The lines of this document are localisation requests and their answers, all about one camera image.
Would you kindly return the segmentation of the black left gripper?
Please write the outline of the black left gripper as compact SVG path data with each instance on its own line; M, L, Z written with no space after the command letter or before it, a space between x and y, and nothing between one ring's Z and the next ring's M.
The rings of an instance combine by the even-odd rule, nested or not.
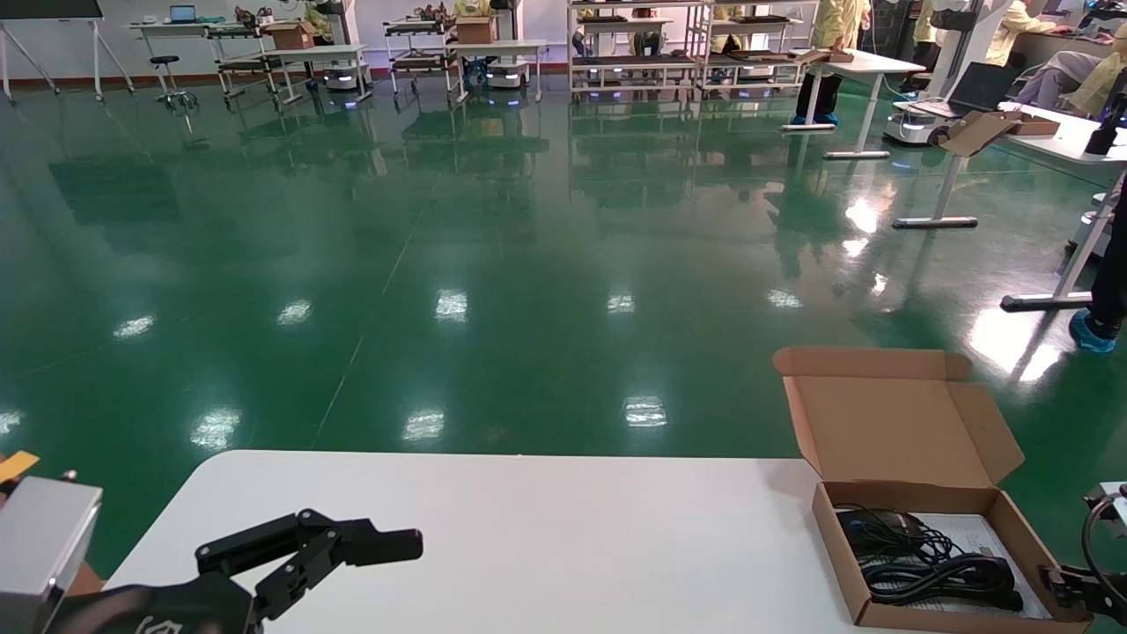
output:
M369 519L334 520L305 509L199 546L202 575L185 583L65 598L48 633L259 633L261 622L281 618L341 565L407 562L423 553L417 529L381 532ZM225 577L274 562L281 568L256 586L256 599Z

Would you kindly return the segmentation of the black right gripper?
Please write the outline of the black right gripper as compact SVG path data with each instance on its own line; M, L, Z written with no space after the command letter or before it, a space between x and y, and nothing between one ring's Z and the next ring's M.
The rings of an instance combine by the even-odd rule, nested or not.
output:
M1075 566L1039 566L1039 580L1062 608L1086 606L1091 571ZM1126 574L1095 574L1090 593L1090 611L1126 626Z

